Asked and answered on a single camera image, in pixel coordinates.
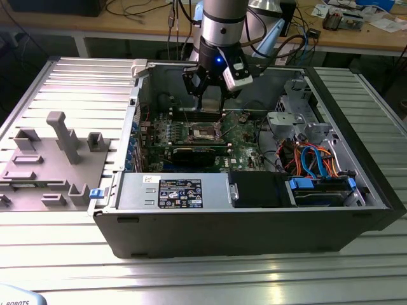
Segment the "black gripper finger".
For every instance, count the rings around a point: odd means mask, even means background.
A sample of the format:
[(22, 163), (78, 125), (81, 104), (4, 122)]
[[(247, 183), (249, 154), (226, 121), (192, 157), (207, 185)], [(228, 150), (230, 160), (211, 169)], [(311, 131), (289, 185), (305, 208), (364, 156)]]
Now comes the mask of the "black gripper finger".
[(197, 110), (202, 109), (202, 97), (207, 88), (207, 71), (201, 66), (184, 67), (183, 81), (189, 95), (197, 99)]
[(224, 109), (224, 103), (228, 99), (237, 98), (240, 94), (240, 90), (237, 91), (229, 91), (226, 86), (220, 86), (221, 89), (221, 99), (219, 110), (222, 111)]

